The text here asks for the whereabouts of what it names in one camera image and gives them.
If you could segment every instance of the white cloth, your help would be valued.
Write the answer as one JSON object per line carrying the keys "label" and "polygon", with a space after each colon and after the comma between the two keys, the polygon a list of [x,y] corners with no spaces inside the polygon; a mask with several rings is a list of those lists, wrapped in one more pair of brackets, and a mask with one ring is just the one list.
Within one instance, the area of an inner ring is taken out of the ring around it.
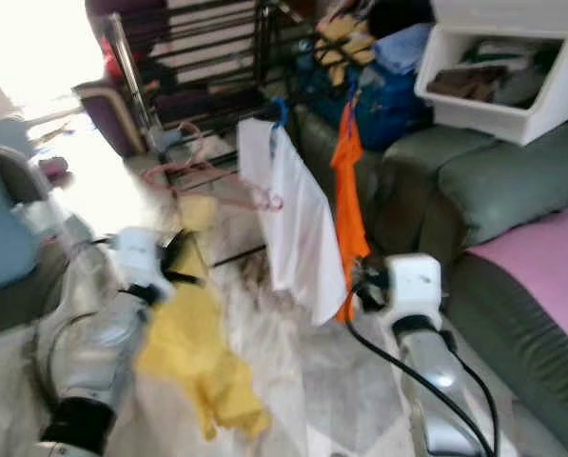
{"label": "white cloth", "polygon": [[330,206],[284,129],[248,119],[238,129],[242,178],[284,200],[277,212],[261,211],[274,290],[289,290],[315,325],[336,314],[346,289]]}

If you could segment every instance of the orange cloth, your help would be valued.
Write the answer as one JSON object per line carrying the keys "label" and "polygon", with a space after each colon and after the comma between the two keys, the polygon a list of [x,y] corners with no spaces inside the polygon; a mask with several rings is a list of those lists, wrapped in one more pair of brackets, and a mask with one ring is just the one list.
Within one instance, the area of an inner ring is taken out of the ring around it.
{"label": "orange cloth", "polygon": [[[339,126],[339,143],[330,162],[330,167],[336,173],[336,231],[347,290],[353,287],[351,274],[356,259],[370,253],[364,238],[354,168],[362,158],[362,142],[352,114],[351,105],[347,103]],[[345,300],[337,312],[339,322],[345,321],[346,308],[349,308],[349,316],[353,319],[355,311],[351,307],[351,297]]]}

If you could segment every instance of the blue clothes hanger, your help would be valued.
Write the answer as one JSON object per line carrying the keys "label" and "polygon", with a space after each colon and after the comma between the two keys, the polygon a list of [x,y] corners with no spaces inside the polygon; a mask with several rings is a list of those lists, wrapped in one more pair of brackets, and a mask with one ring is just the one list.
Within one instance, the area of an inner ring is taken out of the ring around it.
{"label": "blue clothes hanger", "polygon": [[355,118],[356,115],[356,97],[358,96],[358,80],[357,78],[352,78],[351,79],[351,87],[349,88],[349,107],[351,110],[351,113],[349,115],[349,119],[347,119],[347,137],[351,138],[351,124],[353,122],[353,119]]}
{"label": "blue clothes hanger", "polygon": [[273,103],[280,109],[280,119],[275,123],[275,129],[287,124],[287,104],[282,97],[273,98]]}

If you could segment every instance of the plastic storage bin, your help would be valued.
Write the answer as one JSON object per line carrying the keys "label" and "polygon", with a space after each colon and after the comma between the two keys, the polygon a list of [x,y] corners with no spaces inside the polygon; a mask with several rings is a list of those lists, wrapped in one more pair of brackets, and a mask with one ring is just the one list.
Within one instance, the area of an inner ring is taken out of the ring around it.
{"label": "plastic storage bin", "polygon": [[[526,145],[568,120],[568,0],[434,0],[438,24],[415,86],[434,106],[435,122]],[[427,90],[436,75],[461,60],[481,37],[557,40],[560,52],[533,106],[503,105]]]}

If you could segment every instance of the hanging laundry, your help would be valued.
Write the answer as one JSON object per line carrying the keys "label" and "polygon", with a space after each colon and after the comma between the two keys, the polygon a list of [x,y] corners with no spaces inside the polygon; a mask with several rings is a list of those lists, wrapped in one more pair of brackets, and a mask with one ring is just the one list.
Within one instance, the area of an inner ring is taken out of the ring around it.
{"label": "hanging laundry", "polygon": [[315,325],[331,319],[345,297],[330,206],[284,129],[248,119],[238,130],[242,178],[281,196],[277,212],[260,212],[274,290],[289,290]]}
{"label": "hanging laundry", "polygon": [[[184,249],[172,271],[206,278],[194,244]],[[237,428],[255,439],[269,428],[271,417],[252,392],[249,367],[225,342],[215,297],[209,285],[179,284],[175,297],[156,309],[137,368],[181,389],[206,440],[215,438],[216,426]]]}
{"label": "hanging laundry", "polygon": [[[370,248],[364,238],[354,168],[361,158],[362,142],[352,105],[349,102],[344,108],[339,126],[339,143],[330,162],[330,167],[336,174],[336,231],[347,290],[353,287],[352,273],[357,259],[370,253]],[[337,313],[337,320],[344,322],[347,315],[353,319],[354,314],[351,297],[349,297]]]}

